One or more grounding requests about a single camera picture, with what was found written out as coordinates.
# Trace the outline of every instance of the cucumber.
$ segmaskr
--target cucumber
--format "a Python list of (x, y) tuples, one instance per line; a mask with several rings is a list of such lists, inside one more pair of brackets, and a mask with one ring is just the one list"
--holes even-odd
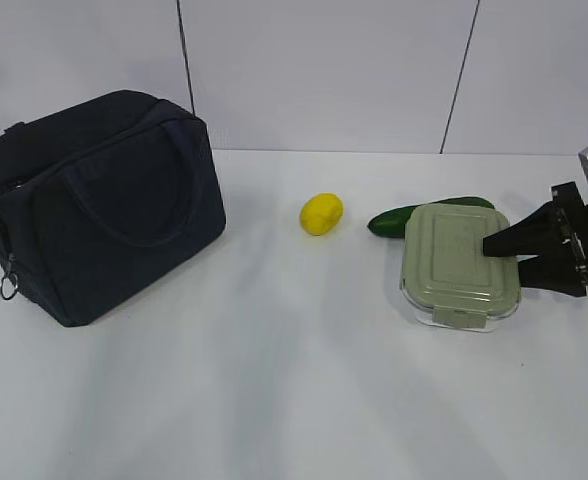
[[(492, 205), (491, 202), (481, 197), (446, 198), (444, 200), (431, 203), (467, 205), (470, 207), (485, 207), (494, 209), (494, 205)], [(383, 212), (370, 220), (370, 223), (367, 224), (367, 228), (370, 229), (370, 232), (379, 237), (405, 238), (405, 225), (412, 216), (414, 210), (416, 210), (418, 207), (420, 207), (420, 205), (411, 205), (409, 207), (395, 208), (394, 210)]]

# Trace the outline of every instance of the toy lemon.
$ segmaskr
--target toy lemon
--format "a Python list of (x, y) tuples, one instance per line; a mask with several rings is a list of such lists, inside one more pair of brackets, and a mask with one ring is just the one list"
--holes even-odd
[(325, 235), (343, 216), (343, 202), (333, 193), (312, 197), (301, 210), (301, 226), (310, 235)]

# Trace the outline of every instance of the black bag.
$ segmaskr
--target black bag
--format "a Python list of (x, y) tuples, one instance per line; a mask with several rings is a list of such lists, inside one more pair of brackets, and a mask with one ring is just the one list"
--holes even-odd
[(224, 228), (205, 123), (167, 100), (115, 92), (0, 137), (1, 295), (17, 289), (66, 327)]

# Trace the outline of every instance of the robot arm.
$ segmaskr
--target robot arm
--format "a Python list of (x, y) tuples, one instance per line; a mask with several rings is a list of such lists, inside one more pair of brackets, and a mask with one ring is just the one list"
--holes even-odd
[[(579, 154), (588, 180), (588, 147)], [(552, 187), (552, 201), (483, 241), (489, 257), (532, 255), (519, 262), (521, 286), (584, 297), (588, 288), (588, 205), (574, 182)]]

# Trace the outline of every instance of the green container lid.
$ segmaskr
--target green container lid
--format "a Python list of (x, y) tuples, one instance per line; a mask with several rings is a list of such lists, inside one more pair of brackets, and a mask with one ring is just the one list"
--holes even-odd
[(515, 311), (521, 297), (516, 257), (483, 255), (483, 239), (507, 227), (505, 216), (489, 208), (429, 204), (414, 211), (401, 288), (415, 308), (431, 314), (428, 323), (486, 330), (488, 320)]

